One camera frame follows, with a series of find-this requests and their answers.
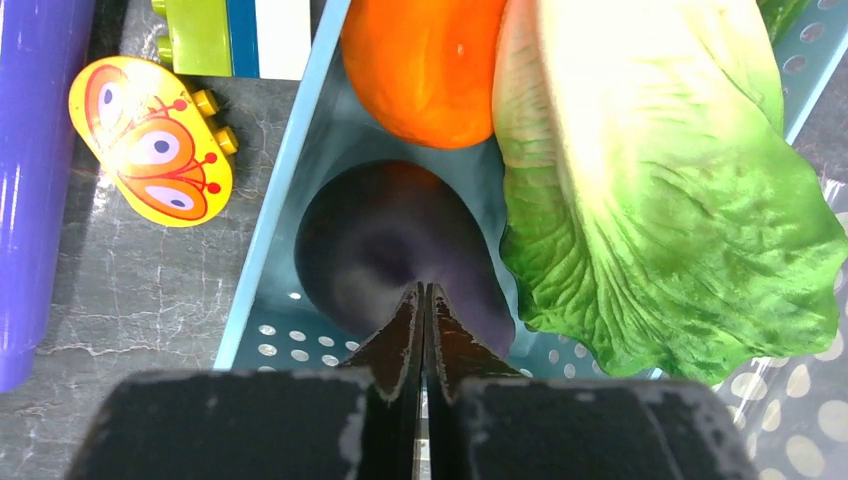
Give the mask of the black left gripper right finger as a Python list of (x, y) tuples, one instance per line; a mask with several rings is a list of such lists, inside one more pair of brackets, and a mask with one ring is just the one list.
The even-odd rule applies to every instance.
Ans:
[(510, 367), (424, 288), (435, 479), (753, 479), (726, 406), (679, 380), (540, 380)]

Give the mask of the purple toy eggplant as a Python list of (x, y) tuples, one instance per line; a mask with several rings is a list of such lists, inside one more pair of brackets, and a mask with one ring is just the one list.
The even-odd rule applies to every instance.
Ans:
[(455, 316), (500, 357), (516, 329), (488, 245), (460, 196), (413, 163), (381, 160), (325, 184), (294, 246), (305, 295), (339, 328), (369, 336), (407, 286), (438, 284)]

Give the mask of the clear dotted zip top bag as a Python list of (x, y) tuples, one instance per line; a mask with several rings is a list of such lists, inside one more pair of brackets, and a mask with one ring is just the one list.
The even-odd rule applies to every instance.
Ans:
[(834, 284), (838, 331), (823, 352), (756, 358), (714, 391), (761, 479), (847, 477), (847, 267)]

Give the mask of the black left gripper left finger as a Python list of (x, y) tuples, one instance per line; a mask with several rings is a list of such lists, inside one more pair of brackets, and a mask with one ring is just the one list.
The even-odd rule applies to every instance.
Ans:
[(411, 479), (424, 287), (336, 367), (147, 371), (101, 405), (71, 479)]

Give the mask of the green toy lettuce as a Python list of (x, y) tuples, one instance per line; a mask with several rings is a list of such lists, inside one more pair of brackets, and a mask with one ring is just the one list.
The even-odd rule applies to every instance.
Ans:
[(755, 2), (511, 1), (492, 111), (528, 327), (708, 384), (831, 345), (847, 237)]

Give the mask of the orange toy fruit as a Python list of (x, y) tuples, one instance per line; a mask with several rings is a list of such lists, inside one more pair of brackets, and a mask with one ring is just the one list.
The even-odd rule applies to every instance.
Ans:
[(501, 0), (358, 0), (340, 35), (344, 68), (364, 109), (418, 146), (487, 140)]

